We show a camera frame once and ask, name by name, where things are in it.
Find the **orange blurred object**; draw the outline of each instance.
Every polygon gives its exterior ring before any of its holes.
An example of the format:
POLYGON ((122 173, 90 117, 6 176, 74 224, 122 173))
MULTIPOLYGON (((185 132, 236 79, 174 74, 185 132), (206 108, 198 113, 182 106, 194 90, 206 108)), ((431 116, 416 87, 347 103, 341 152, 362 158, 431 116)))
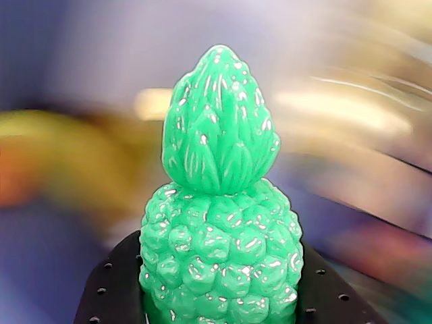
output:
POLYGON ((31 199, 41 184, 41 160, 21 136, 0 140, 0 207, 13 207, 31 199))

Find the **yellow blurred object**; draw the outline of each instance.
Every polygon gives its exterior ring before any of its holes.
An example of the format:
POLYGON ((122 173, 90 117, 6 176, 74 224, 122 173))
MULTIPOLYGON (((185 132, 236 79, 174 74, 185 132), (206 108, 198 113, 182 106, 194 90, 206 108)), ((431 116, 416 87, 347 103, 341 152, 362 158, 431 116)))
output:
POLYGON ((135 112, 142 120, 165 120, 172 89, 145 89, 135 100, 135 112))
MULTIPOLYGON (((2 178, 12 173, 6 173, 3 165, 9 163, 8 170, 14 163, 25 165, 22 169, 28 168, 26 173, 41 174, 45 185, 40 189, 47 190, 50 197, 70 207, 89 211, 90 215, 99 218, 99 225, 109 227, 132 212, 133 200, 142 183, 143 160, 153 156, 149 151, 154 145, 147 145, 146 151, 144 139, 153 134, 145 134, 142 122, 140 126, 133 125, 132 120, 124 123, 129 123, 130 127, 123 124, 123 132, 120 132, 111 125, 110 134, 90 123, 54 113, 2 113, 1 143, 11 137, 19 138, 14 145, 21 154, 14 155, 11 151, 14 162, 2 162, 2 178), (124 144, 121 144, 122 139, 116 135, 120 133, 125 138, 134 133, 139 140, 129 145, 123 140, 124 144)), ((158 158, 154 156, 153 161, 157 162, 158 158)), ((2 192, 13 192, 14 188, 10 182, 4 182, 1 189, 2 192)))

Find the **green pineapple figurine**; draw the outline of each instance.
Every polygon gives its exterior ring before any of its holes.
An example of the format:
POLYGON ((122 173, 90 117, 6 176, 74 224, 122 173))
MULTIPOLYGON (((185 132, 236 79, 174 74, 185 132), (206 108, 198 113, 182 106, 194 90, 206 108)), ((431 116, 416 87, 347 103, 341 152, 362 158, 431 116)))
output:
POLYGON ((295 323, 302 230, 262 178, 279 148, 248 66, 212 47, 174 88, 162 154, 173 182, 142 218, 151 323, 295 323))

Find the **hole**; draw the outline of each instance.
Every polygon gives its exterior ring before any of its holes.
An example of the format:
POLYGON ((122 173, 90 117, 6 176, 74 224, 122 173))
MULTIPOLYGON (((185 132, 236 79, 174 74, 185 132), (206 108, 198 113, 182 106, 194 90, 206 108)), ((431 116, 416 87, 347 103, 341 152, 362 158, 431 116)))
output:
POLYGON ((88 322, 89 322, 90 324, 98 324, 100 321, 101 321, 101 320, 100 320, 97 316, 93 316, 93 317, 91 317, 91 318, 88 320, 88 322))
POLYGON ((142 257, 139 254, 135 256, 135 259, 138 261, 139 265, 142 265, 142 257))
POLYGON ((346 294, 340 294, 340 295, 338 296, 338 298, 339 298, 340 300, 344 301, 344 302, 347 302, 347 301, 349 301, 349 299, 350 299, 349 295, 346 295, 346 294))

